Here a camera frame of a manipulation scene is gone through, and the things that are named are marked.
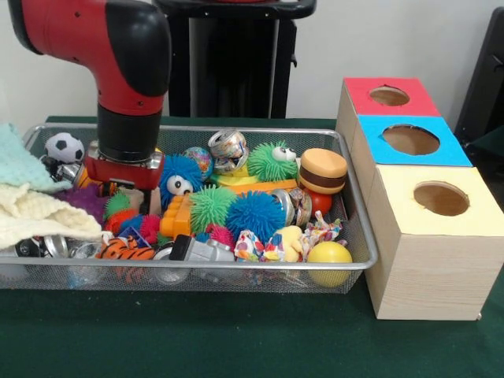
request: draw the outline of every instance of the green fuzzy ball toy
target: green fuzzy ball toy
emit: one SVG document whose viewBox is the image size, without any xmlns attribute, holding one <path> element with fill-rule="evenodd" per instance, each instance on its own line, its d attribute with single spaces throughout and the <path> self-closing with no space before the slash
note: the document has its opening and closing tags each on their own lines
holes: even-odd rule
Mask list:
<svg viewBox="0 0 504 378">
<path fill-rule="evenodd" d="M 121 210 L 126 210 L 132 207 L 129 197 L 120 191 L 117 192 L 113 197 L 110 197 L 105 204 L 105 212 L 103 213 L 103 220 L 106 221 L 114 215 L 119 213 Z"/>
<path fill-rule="evenodd" d="M 209 224 L 226 225 L 229 206 L 236 194 L 226 187 L 206 187 L 191 195 L 191 228 L 194 233 L 205 232 Z"/>
<path fill-rule="evenodd" d="M 295 161 L 279 161 L 273 157 L 273 151 L 280 148 L 286 149 L 284 141 L 257 146 L 247 161 L 249 174 L 257 176 L 262 182 L 295 179 L 298 175 L 298 164 Z"/>
</svg>

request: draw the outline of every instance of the hamburger toy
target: hamburger toy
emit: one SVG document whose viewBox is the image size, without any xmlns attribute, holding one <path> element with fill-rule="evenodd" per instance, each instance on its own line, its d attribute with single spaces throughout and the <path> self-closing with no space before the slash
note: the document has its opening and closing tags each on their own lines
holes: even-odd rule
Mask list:
<svg viewBox="0 0 504 378">
<path fill-rule="evenodd" d="M 311 148 L 301 156 L 298 174 L 301 189 L 333 195 L 343 189 L 346 178 L 347 161 L 336 152 Z"/>
</svg>

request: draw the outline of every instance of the googly eyes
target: googly eyes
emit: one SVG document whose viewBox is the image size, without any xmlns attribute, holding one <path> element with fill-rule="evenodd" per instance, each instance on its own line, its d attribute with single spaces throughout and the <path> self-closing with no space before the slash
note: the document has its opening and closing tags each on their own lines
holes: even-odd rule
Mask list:
<svg viewBox="0 0 504 378">
<path fill-rule="evenodd" d="M 173 195 L 186 195 L 193 192 L 192 184 L 180 176 L 171 176 L 166 182 L 166 188 Z"/>
<path fill-rule="evenodd" d="M 275 147 L 272 152 L 273 159 L 277 161 L 295 161 L 296 153 L 291 148 Z"/>
</svg>

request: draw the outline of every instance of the yellow ball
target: yellow ball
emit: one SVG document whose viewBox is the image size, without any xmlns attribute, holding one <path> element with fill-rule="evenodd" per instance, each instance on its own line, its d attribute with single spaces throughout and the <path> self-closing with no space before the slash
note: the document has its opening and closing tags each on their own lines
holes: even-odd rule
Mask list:
<svg viewBox="0 0 504 378">
<path fill-rule="evenodd" d="M 317 244 L 308 254 L 308 262 L 353 262 L 352 255 L 347 248 L 336 242 L 322 242 Z M 315 284 L 324 287 L 337 287 L 344 284 L 350 276 L 350 271 L 338 270 L 309 270 L 309 276 Z"/>
</svg>

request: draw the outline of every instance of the circular hole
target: circular hole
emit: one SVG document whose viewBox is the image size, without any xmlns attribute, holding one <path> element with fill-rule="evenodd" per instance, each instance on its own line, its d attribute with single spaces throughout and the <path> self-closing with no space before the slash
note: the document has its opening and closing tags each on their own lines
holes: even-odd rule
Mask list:
<svg viewBox="0 0 504 378">
<path fill-rule="evenodd" d="M 370 95 L 374 101 L 386 106 L 401 106 L 410 102 L 405 91 L 386 85 L 373 89 Z"/>
<path fill-rule="evenodd" d="M 426 209 L 447 217 L 460 215 L 469 208 L 469 199 L 463 191 L 441 181 L 417 185 L 414 197 Z"/>
<path fill-rule="evenodd" d="M 396 124 L 383 136 L 394 150 L 409 155 L 429 155 L 439 149 L 439 139 L 423 128 L 411 124 Z"/>
</svg>

